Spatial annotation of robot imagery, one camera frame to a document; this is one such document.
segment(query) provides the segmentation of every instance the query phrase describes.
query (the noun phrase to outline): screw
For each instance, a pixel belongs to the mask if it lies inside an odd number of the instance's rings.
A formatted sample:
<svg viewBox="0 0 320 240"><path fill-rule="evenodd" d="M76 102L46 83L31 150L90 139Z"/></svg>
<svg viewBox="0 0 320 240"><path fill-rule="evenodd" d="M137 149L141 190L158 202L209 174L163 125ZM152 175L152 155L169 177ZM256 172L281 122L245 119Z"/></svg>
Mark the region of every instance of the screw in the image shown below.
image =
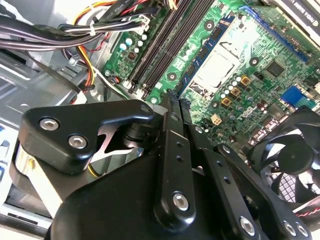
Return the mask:
<svg viewBox="0 0 320 240"><path fill-rule="evenodd" d="M104 72L104 75L105 75L106 77L110 77L110 76L111 76L111 72L110 72L109 70L106 70L106 71Z"/></svg>
<svg viewBox="0 0 320 240"><path fill-rule="evenodd" d="M305 237L309 236L308 232L305 230L303 226L301 226L300 223L296 222L296 226L298 227L298 230L300 231L300 233L302 233Z"/></svg>
<svg viewBox="0 0 320 240"><path fill-rule="evenodd" d="M223 150L224 150L224 151L226 151L226 153L227 153L227 154L229 154L229 153L230 153L230 149L229 149L229 148L227 148L226 146L223 146L222 148L223 148Z"/></svg>
<svg viewBox="0 0 320 240"><path fill-rule="evenodd" d="M141 106L141 110L144 111L145 113L149 113L149 109L144 105Z"/></svg>
<svg viewBox="0 0 320 240"><path fill-rule="evenodd" d="M243 228L243 230L245 230L245 232L247 234L249 234L250 236L254 236L256 231L254 226L252 225L252 223L246 219L244 216L240 217L240 225Z"/></svg>
<svg viewBox="0 0 320 240"><path fill-rule="evenodd" d="M285 229L292 235L292 236L296 236L296 231L295 229L287 222L287 221L283 221L284 227Z"/></svg>
<svg viewBox="0 0 320 240"><path fill-rule="evenodd" d="M52 118L44 118L40 121L40 127L47 131L54 131L59 128L59 123Z"/></svg>
<svg viewBox="0 0 320 240"><path fill-rule="evenodd" d="M187 211L189 208L189 202L187 198L181 193L175 193L173 195L173 203L181 211Z"/></svg>
<svg viewBox="0 0 320 240"><path fill-rule="evenodd" d="M203 133L202 129L200 127L198 127L198 126L195 126L195 130L200 134Z"/></svg>
<svg viewBox="0 0 320 240"><path fill-rule="evenodd" d="M87 146L87 140L79 135L73 135L69 138L69 144L75 149L84 149Z"/></svg>

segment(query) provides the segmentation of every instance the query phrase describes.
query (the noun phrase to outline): fan blade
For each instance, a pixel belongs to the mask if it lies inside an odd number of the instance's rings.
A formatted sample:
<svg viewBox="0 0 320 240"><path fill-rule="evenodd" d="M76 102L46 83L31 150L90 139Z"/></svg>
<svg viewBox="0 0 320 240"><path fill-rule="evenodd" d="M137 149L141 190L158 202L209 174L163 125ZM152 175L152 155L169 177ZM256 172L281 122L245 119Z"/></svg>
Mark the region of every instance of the fan blade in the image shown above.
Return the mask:
<svg viewBox="0 0 320 240"><path fill-rule="evenodd" d="M295 202L300 204L306 203L318 196L313 191L310 191L307 188L305 188L305 186L302 184L298 177L295 179L294 191Z"/></svg>
<svg viewBox="0 0 320 240"><path fill-rule="evenodd" d="M289 134L277 137L269 142L269 144L283 144L283 145L290 145L296 142L304 142L304 138L299 134Z"/></svg>
<svg viewBox="0 0 320 240"><path fill-rule="evenodd" d="M278 160L278 155L279 154L275 154L269 158L267 158L262 164L261 164L261 169L264 169L265 167L269 166L269 164L272 164L273 162Z"/></svg>
<svg viewBox="0 0 320 240"><path fill-rule="evenodd" d="M320 152L320 127L312 123L297 124L296 127L304 136L306 144Z"/></svg>
<svg viewBox="0 0 320 240"><path fill-rule="evenodd" d="M279 174L279 176L276 177L276 179L272 182L271 184L271 189L272 191L274 191L277 195L280 195L280 182L281 182L281 178L283 177L284 173L282 172L281 174Z"/></svg>
<svg viewBox="0 0 320 240"><path fill-rule="evenodd" d="M312 181L318 188L320 188L320 170L312 171Z"/></svg>

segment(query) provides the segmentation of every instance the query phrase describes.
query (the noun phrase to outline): red wire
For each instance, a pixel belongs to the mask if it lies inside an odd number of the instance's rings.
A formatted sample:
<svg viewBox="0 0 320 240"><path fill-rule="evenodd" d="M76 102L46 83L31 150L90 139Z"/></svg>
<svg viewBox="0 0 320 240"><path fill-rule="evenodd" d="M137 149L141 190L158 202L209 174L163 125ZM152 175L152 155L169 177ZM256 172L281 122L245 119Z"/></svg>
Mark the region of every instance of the red wire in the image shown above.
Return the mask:
<svg viewBox="0 0 320 240"><path fill-rule="evenodd" d="M296 214L296 216L297 216L297 217L305 217L305 216L307 216L307 215L315 214L315 213L317 213L317 212L319 212L319 211L320 211L320 207L317 207L317 208L315 208L315 209L312 210L312 211L308 211L308 212L306 212L306 213L301 213L301 214Z"/></svg>

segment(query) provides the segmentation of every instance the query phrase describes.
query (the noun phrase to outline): white wire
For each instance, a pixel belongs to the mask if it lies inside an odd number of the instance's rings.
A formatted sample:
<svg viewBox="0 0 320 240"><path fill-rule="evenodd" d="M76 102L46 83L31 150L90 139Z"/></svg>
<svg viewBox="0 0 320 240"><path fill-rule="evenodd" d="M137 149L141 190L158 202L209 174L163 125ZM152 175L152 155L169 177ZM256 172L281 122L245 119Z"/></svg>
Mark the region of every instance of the white wire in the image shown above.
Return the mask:
<svg viewBox="0 0 320 240"><path fill-rule="evenodd" d="M93 68L94 72L97 75L99 75L99 77L108 85L108 87L110 87L116 93L118 93L121 96L123 96L125 99L129 100L129 98L126 95L124 95L119 89L117 89L115 86L113 86L97 68L95 68L94 66L92 68Z"/></svg>

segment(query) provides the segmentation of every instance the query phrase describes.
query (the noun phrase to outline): cable tie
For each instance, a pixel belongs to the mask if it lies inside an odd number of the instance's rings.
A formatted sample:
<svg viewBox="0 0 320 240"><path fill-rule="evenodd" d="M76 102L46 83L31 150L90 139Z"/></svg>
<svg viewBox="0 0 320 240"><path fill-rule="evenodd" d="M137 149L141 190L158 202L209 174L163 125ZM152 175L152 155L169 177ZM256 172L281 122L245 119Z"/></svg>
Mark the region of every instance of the cable tie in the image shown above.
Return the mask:
<svg viewBox="0 0 320 240"><path fill-rule="evenodd" d="M95 36L96 35L96 30L95 30L95 27L94 27L94 23L91 23L90 24L90 36Z"/></svg>

